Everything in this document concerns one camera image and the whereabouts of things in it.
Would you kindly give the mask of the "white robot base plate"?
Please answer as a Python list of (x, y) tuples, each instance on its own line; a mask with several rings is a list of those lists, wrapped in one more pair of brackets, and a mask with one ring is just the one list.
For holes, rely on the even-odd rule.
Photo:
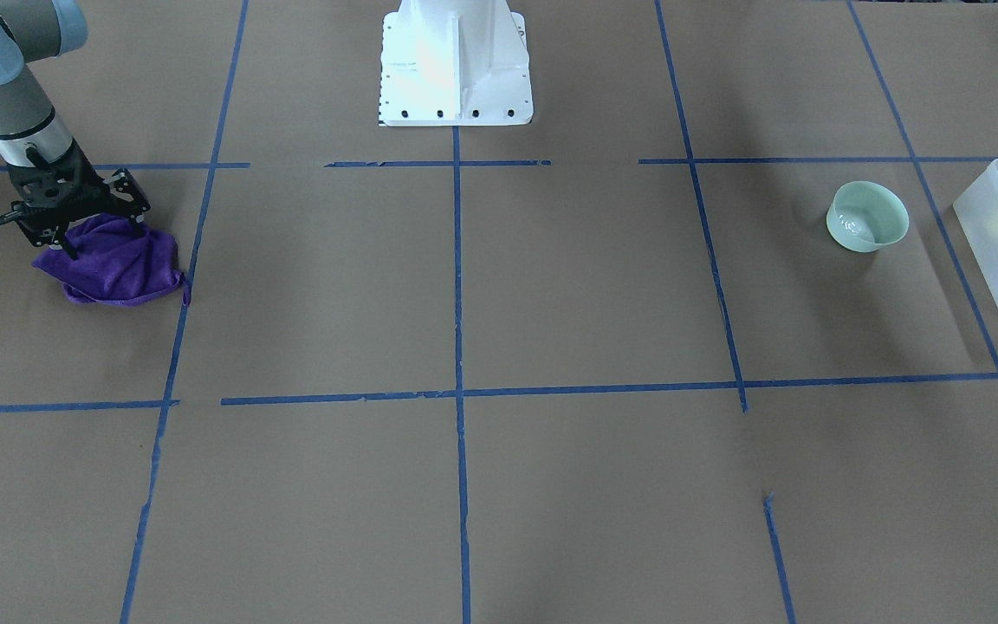
[(401, 1), (381, 35), (381, 126), (506, 127), (535, 117), (526, 20), (507, 1)]

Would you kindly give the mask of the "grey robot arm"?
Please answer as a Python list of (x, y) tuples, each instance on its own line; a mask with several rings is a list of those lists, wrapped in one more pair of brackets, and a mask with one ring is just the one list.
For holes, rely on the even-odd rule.
[(17, 224), (33, 246), (78, 257), (68, 227), (84, 218), (123, 218), (144, 234), (151, 206), (127, 169), (96, 173), (75, 135), (45, 94), (30, 64), (59, 58), (87, 43), (88, 26), (75, 1), (0, 1), (0, 157), (17, 201), (0, 228)]

